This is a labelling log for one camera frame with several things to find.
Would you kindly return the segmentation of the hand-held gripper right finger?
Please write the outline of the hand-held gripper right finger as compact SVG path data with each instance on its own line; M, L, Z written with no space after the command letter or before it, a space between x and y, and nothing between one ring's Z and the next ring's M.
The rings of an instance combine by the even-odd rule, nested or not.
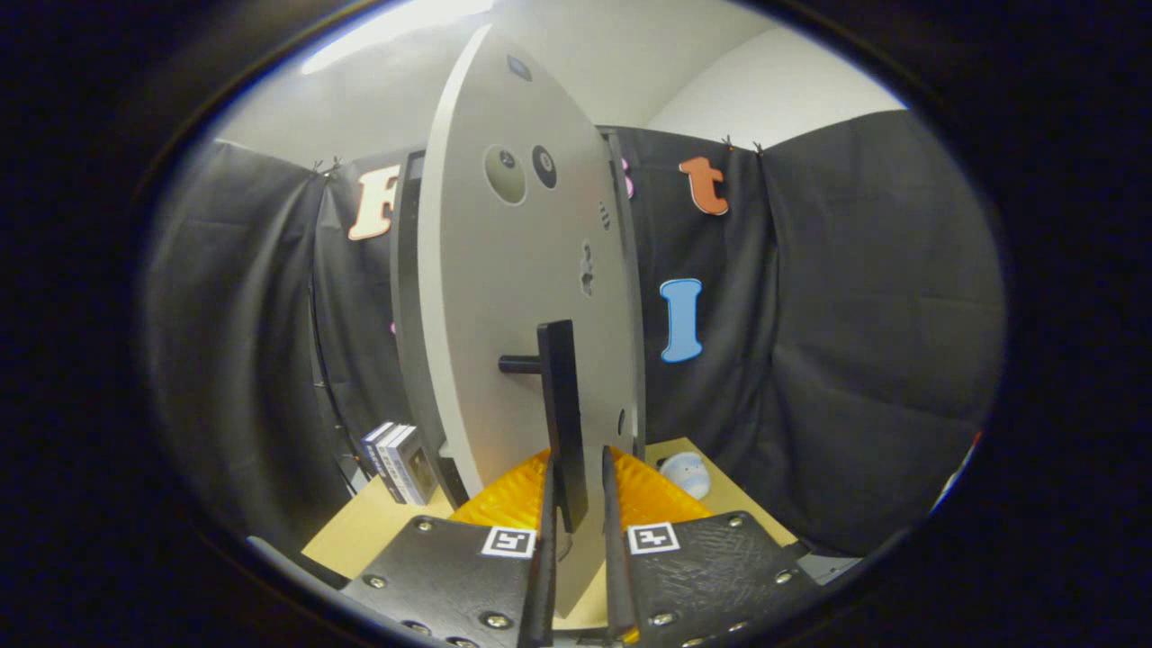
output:
M607 632L626 647L749 647L776 636L823 587L749 511L684 513L646 464L602 451Z

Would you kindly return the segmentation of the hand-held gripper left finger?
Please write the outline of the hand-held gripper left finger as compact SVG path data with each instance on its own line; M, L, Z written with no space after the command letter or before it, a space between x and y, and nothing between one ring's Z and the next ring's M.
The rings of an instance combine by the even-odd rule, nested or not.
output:
M558 522L550 451L523 464L532 528L420 514L342 589L363 620L418 647L547 647L553 642Z

